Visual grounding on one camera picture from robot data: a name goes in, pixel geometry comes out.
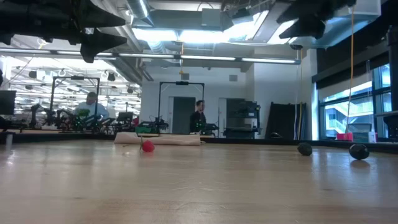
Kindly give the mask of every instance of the computer monitor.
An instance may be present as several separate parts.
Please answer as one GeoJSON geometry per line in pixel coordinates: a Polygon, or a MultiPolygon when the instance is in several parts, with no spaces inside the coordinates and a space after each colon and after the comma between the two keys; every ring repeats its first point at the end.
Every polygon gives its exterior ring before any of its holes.
{"type": "Polygon", "coordinates": [[[0,114],[14,115],[17,91],[0,90],[0,114]]]}

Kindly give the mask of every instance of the dark ball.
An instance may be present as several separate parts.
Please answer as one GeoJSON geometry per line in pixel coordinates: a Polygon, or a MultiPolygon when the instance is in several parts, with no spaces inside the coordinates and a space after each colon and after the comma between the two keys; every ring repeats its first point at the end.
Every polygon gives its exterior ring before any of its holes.
{"type": "Polygon", "coordinates": [[[312,154],[312,146],[305,142],[298,144],[297,150],[303,156],[311,156],[312,154]]]}
{"type": "Polygon", "coordinates": [[[349,154],[357,160],[366,159],[369,157],[369,149],[363,144],[353,144],[349,148],[349,154]]]}

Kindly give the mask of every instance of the wooden table surface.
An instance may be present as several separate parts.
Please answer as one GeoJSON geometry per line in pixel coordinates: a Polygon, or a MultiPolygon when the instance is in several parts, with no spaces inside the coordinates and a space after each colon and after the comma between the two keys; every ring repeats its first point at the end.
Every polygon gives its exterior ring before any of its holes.
{"type": "Polygon", "coordinates": [[[0,146],[0,223],[397,223],[398,157],[111,141],[0,146]]]}

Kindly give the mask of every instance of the door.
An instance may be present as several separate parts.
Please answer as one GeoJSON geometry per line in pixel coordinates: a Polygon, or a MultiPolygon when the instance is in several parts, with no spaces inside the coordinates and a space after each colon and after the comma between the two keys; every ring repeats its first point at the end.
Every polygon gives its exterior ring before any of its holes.
{"type": "Polygon", "coordinates": [[[174,97],[173,134],[189,134],[189,117],[195,112],[195,97],[174,97]]]}

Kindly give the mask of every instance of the window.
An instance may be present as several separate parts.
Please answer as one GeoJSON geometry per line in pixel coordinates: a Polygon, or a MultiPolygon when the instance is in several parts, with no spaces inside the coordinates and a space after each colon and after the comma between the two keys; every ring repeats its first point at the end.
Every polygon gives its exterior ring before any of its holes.
{"type": "Polygon", "coordinates": [[[377,132],[380,138],[388,137],[387,126],[382,117],[375,114],[391,111],[390,67],[383,65],[372,71],[373,81],[351,89],[351,103],[348,100],[349,90],[339,92],[322,99],[320,103],[321,139],[335,138],[338,133],[369,130],[377,132]]]}

